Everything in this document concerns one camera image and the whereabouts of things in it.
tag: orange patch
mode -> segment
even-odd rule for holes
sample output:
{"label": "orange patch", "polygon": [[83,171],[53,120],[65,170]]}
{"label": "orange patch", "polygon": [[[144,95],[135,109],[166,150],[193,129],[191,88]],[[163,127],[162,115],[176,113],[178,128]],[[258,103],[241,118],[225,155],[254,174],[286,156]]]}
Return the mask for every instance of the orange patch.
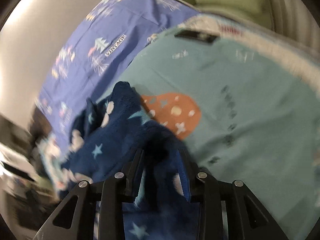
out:
{"label": "orange patch", "polygon": [[167,127],[179,139],[191,134],[201,119],[196,102],[184,94],[142,95],[141,103],[152,119]]}

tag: blanket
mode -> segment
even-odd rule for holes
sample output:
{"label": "blanket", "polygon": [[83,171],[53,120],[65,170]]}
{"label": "blanket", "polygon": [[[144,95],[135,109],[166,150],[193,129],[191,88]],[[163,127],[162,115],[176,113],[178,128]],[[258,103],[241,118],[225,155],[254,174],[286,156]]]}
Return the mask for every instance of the blanket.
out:
{"label": "blanket", "polygon": [[52,125],[61,158],[75,117],[95,101],[156,33],[198,11],[176,0],[102,0],[61,48],[36,104]]}
{"label": "blanket", "polygon": [[[216,38],[204,42],[210,34]],[[320,215],[315,59],[278,37],[200,15],[159,34],[119,80],[199,167],[242,180],[289,239],[306,239]]]}
{"label": "blanket", "polygon": [[79,145],[79,135],[84,143],[62,164],[66,176],[61,198],[82,179],[99,182],[114,176],[132,161],[132,150],[141,148],[145,167],[139,194],[133,204],[123,206],[126,239],[195,239],[198,204],[188,203],[173,185],[178,173],[175,156],[183,144],[150,118],[129,83],[117,83],[98,104],[88,100],[72,130],[78,131],[70,141],[73,147]]}

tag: black metal frame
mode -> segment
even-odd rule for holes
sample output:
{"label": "black metal frame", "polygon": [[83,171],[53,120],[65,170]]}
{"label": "black metal frame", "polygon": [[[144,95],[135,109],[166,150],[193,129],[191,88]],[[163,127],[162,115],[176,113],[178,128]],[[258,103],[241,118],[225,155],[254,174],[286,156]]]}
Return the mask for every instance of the black metal frame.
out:
{"label": "black metal frame", "polygon": [[[240,180],[217,181],[201,172],[188,153],[179,150],[188,178],[190,202],[200,203],[197,240],[222,240],[221,201],[225,201],[229,240],[288,240],[280,226],[250,189]],[[144,152],[120,173],[103,182],[81,181],[43,224],[34,240],[93,239],[96,201],[101,201],[99,240],[125,240],[122,203],[133,203],[140,187]]]}

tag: white star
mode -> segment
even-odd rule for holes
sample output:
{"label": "white star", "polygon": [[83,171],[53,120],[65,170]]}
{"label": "white star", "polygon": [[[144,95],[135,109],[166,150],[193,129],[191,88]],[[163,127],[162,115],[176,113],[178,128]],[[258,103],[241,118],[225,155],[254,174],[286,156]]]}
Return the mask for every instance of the white star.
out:
{"label": "white star", "polygon": [[132,223],[133,229],[129,230],[129,232],[133,235],[135,235],[139,240],[141,240],[144,236],[149,236],[149,234],[146,232],[146,227],[138,227],[135,223]]}
{"label": "white star", "polygon": [[186,131],[186,129],[184,128],[184,122],[176,123],[176,128],[178,128],[178,131],[176,132],[176,135],[179,135],[180,133]]}

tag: bolt head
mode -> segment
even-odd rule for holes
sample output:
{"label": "bolt head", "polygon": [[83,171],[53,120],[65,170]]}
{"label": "bolt head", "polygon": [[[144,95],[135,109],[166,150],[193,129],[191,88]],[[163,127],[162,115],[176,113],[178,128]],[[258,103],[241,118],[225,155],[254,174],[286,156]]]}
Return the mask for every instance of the bolt head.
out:
{"label": "bolt head", "polygon": [[243,186],[243,182],[241,180],[235,180],[235,185],[237,187],[242,187]]}
{"label": "bolt head", "polygon": [[116,179],[121,179],[121,178],[123,178],[124,177],[124,174],[122,173],[122,172],[117,172],[116,174],[115,174],[115,178]]}
{"label": "bolt head", "polygon": [[79,182],[78,185],[79,185],[79,187],[86,187],[88,185],[88,183],[85,180],[83,180],[83,181]]}
{"label": "bolt head", "polygon": [[205,179],[205,178],[207,177],[207,174],[206,174],[205,172],[199,172],[199,173],[198,173],[198,177],[199,177],[200,179]]}

